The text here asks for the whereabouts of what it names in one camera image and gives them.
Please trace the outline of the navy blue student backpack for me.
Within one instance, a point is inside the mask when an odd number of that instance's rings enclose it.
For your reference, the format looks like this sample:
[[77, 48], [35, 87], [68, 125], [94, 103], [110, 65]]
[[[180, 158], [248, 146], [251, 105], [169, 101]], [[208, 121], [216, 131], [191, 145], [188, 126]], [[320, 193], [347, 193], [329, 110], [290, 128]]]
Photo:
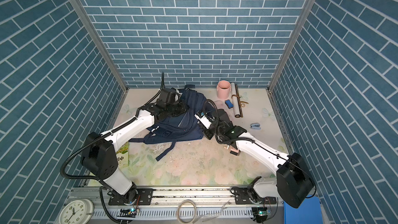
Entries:
[[187, 107], [185, 113], [176, 117], [167, 117], [149, 127], [150, 132], [144, 138], [129, 140], [130, 143], [144, 143], [146, 145], [171, 143], [168, 149], [156, 157], [156, 161], [160, 161], [173, 150], [177, 142], [200, 140], [204, 136], [195, 115], [202, 110], [206, 101], [205, 95], [188, 88], [180, 89], [180, 92], [182, 93], [182, 102]]

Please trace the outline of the colourful children's picture book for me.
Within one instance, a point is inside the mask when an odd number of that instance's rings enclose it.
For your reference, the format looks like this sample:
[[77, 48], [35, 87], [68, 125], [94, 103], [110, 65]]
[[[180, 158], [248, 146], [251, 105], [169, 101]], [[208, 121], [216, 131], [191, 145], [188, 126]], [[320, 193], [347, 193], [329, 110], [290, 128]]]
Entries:
[[118, 165], [120, 169], [127, 168], [129, 165], [129, 143], [125, 143], [120, 149], [116, 152]]

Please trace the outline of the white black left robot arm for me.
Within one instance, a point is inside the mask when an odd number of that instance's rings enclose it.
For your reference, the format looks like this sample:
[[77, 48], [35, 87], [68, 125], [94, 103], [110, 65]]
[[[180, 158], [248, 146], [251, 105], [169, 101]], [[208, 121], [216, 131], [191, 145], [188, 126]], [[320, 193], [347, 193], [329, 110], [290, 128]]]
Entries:
[[136, 185], [119, 169], [116, 152], [146, 128], [167, 117], [185, 113], [187, 107], [180, 97], [181, 93], [174, 88], [161, 89], [156, 102], [138, 108], [134, 117], [108, 132], [93, 132], [87, 136], [81, 164], [94, 175], [95, 180], [110, 189], [121, 204], [134, 204], [137, 191]]

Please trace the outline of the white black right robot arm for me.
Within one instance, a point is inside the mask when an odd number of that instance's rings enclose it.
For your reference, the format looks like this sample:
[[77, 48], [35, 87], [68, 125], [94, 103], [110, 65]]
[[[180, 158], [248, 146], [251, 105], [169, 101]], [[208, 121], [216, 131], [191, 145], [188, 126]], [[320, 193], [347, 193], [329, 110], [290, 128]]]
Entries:
[[240, 152], [252, 156], [276, 176], [271, 179], [258, 177], [250, 184], [248, 189], [254, 202], [259, 198], [278, 197], [298, 208], [316, 188], [306, 162], [298, 153], [289, 155], [260, 142], [246, 129], [234, 125], [222, 109], [200, 110], [195, 117], [209, 140], [215, 137], [219, 144], [229, 145], [230, 153], [236, 156]]

